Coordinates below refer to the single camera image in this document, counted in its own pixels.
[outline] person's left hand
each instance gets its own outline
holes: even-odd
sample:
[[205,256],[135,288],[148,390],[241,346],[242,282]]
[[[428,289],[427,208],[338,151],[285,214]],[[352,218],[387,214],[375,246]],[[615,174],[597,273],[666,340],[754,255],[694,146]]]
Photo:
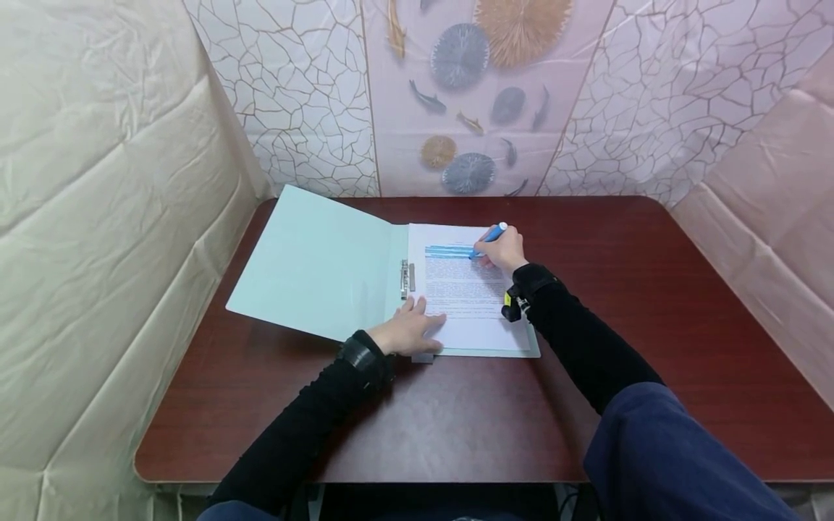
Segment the person's left hand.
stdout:
[[409,296],[392,319],[370,329],[368,335],[384,354],[410,356],[442,349],[443,344],[423,335],[430,329],[440,327],[444,322],[444,314],[425,314],[425,298],[420,297],[417,304],[414,304],[414,297]]

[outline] table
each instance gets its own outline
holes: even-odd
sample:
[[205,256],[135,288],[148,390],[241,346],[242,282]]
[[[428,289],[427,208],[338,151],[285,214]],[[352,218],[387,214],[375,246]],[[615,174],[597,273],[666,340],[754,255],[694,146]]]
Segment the table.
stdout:
[[[392,223],[509,220],[759,476],[834,479],[834,413],[658,203],[639,197],[371,198]],[[275,201],[255,212],[135,456],[149,482],[217,482],[338,344],[224,305]],[[542,358],[398,362],[398,378],[333,436],[309,478],[352,482],[581,481],[598,418]]]

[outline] hand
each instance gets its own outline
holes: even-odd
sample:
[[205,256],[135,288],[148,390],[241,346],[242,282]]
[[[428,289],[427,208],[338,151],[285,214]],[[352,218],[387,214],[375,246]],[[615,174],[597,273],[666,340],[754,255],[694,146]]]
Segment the hand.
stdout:
[[370,329],[368,335],[384,354],[410,356],[441,350],[442,343],[423,335],[430,329],[439,328],[444,322],[446,315],[425,314],[425,298],[420,297],[415,305],[414,297],[409,296],[402,307],[394,312],[392,319]]
[[529,264],[527,259],[524,258],[524,238],[515,229],[515,226],[507,227],[501,236],[498,237],[498,240],[485,243],[484,238],[491,230],[492,228],[487,230],[474,246],[476,252],[485,255],[485,257],[478,259],[481,266],[486,266],[487,268],[498,266],[504,273],[512,275],[516,269],[521,268],[525,264]]

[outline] wrist strap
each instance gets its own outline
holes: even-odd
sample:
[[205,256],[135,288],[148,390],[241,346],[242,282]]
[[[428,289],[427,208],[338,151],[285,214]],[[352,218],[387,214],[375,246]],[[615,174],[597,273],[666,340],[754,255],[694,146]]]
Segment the wrist strap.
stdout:
[[518,288],[520,296],[532,306],[535,294],[540,289],[561,282],[541,264],[526,264],[513,272],[513,284]]
[[365,388],[381,389],[394,380],[394,365],[376,342],[363,330],[359,330],[342,344],[336,359],[354,366],[364,378]]

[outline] light blue folder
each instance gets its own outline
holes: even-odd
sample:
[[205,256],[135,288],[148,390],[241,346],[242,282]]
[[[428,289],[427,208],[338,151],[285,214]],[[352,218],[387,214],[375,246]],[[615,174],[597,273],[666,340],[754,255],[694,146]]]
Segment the light blue folder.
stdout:
[[[408,225],[391,224],[300,188],[286,186],[226,309],[333,340],[390,318],[401,298]],[[530,349],[447,345],[443,355],[538,358]]]

